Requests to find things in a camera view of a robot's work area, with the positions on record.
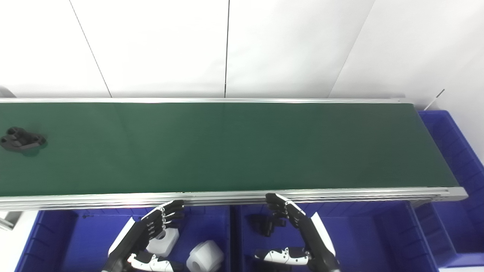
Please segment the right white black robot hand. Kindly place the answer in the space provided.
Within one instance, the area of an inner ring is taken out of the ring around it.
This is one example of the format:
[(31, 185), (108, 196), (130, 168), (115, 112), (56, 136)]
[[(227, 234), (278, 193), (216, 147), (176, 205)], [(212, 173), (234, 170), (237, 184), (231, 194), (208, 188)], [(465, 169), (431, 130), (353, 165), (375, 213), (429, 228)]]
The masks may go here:
[(293, 266), (306, 266), (312, 272), (340, 272), (340, 263), (326, 227), (315, 212), (312, 217), (292, 200), (278, 193), (266, 193), (272, 215), (266, 220), (263, 234), (268, 236), (287, 219), (304, 241), (304, 247), (256, 249), (254, 258), (274, 272), (290, 272)]

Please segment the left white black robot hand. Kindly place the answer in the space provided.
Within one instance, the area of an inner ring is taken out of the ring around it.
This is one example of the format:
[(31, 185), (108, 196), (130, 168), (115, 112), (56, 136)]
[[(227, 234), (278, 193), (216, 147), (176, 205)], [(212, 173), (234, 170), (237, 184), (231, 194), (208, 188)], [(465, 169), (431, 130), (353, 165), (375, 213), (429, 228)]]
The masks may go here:
[(111, 244), (102, 272), (182, 272), (183, 263), (157, 257), (147, 246), (168, 227), (179, 227), (183, 211), (183, 200), (171, 200), (138, 221), (130, 219)]

